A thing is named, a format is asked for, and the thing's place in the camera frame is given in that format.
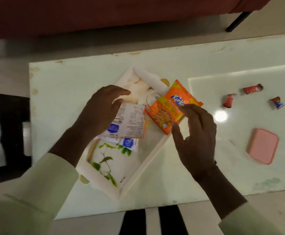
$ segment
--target tiled floor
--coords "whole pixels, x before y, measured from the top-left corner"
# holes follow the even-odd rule
[[[115,27],[39,39],[0,40],[0,93],[29,96],[28,62],[285,34],[285,0],[272,0],[232,33],[224,29],[239,14],[172,23]],[[0,195],[15,180],[0,184]],[[248,196],[285,234],[285,191]],[[179,205],[189,234],[222,234],[209,201]],[[148,235],[160,234],[157,209],[147,210]],[[124,212],[55,221],[50,234],[118,234]]]

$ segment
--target table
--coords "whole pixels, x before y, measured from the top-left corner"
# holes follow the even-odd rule
[[[30,63],[33,161],[73,124],[97,89],[115,83],[132,64],[171,83],[178,79],[204,103],[217,122],[219,167],[240,192],[285,190],[285,106],[275,110],[268,102],[280,96],[285,103],[285,35]],[[231,109],[220,108],[224,94],[258,83],[262,92],[240,95]],[[244,152],[255,127],[280,137],[271,165]],[[187,136],[185,122],[181,131]],[[170,137],[121,202],[78,181],[57,219],[207,199]]]

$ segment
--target finger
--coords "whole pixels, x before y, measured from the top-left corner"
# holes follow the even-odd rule
[[[185,106],[191,108],[193,111],[195,111],[198,114],[203,129],[205,128],[211,129],[215,127],[213,116],[209,114],[205,109],[195,104],[187,104]]]
[[[199,115],[195,111],[193,111],[191,107],[184,105],[180,106],[179,110],[183,112],[184,115],[188,118],[188,127],[190,129],[190,135],[202,131]]]
[[[172,136],[176,150],[179,154],[181,154],[184,148],[184,138],[181,133],[180,126],[176,122],[172,122]]]
[[[106,86],[105,91],[112,100],[118,98],[121,95],[129,95],[131,92],[119,86],[109,85]]]
[[[117,115],[117,112],[119,111],[121,104],[123,104],[124,100],[123,99],[117,99],[115,102],[112,104],[112,110],[114,111],[115,115]]]

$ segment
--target red sofa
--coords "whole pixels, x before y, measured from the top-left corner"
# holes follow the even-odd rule
[[[0,0],[0,39],[220,15],[270,0]]]

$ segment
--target kurkure logo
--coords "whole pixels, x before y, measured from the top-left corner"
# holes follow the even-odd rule
[[[180,98],[180,96],[178,94],[175,94],[175,95],[171,96],[171,98],[174,100],[174,102],[178,106],[183,106],[184,105],[184,101],[182,100],[182,98]]]

